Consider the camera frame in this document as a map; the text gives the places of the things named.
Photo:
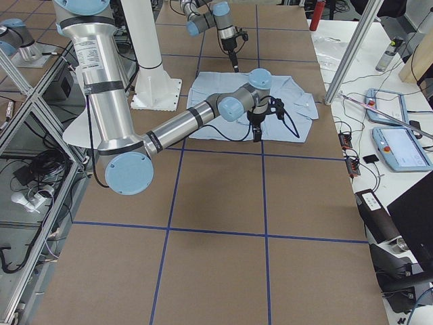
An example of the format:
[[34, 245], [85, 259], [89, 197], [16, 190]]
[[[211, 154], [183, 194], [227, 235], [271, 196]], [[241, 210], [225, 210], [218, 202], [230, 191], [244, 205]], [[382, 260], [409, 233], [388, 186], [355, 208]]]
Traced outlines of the idle robot arm base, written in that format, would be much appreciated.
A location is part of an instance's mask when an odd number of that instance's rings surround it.
[[19, 18], [1, 21], [1, 50], [18, 68], [42, 68], [49, 58]]

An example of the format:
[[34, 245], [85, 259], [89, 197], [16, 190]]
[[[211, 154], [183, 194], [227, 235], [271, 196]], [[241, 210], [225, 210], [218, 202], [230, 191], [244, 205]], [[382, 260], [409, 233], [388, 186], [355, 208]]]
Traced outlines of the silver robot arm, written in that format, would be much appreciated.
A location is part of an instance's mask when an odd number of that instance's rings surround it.
[[239, 72], [237, 53], [249, 40], [248, 32], [233, 23], [231, 9], [226, 1], [212, 7], [210, 1], [180, 1], [179, 9], [187, 18], [187, 31], [197, 36], [211, 28], [216, 28], [220, 50], [230, 59], [234, 72]]
[[[209, 95], [204, 101], [143, 135], [136, 134], [130, 114], [117, 46], [115, 21], [108, 1], [55, 1], [58, 30], [70, 38], [79, 63], [90, 127], [101, 137], [91, 150], [106, 166], [105, 185], [122, 195], [135, 195], [152, 182], [152, 156], [181, 141], [216, 117], [232, 122], [246, 116], [253, 140], [261, 139], [266, 116], [284, 118], [283, 102], [270, 94], [271, 74], [257, 68], [248, 82], [231, 93]], [[137, 60], [133, 105], [138, 108], [177, 106], [181, 81], [162, 65], [152, 6], [149, 1], [124, 1], [122, 9]]]

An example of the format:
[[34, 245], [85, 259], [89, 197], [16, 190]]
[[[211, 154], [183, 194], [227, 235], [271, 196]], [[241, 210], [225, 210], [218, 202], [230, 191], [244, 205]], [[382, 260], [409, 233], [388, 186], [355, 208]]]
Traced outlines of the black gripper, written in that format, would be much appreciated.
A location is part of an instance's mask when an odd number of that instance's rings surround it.
[[248, 41], [248, 32], [238, 27], [227, 27], [220, 29], [221, 47], [228, 53], [234, 72], [239, 72], [237, 54], [237, 38], [241, 37], [244, 42]]
[[273, 96], [265, 96], [259, 99], [257, 106], [247, 111], [247, 118], [252, 125], [253, 141], [260, 142], [262, 140], [261, 123], [266, 116], [275, 114], [279, 120], [283, 120], [283, 102], [279, 98]]

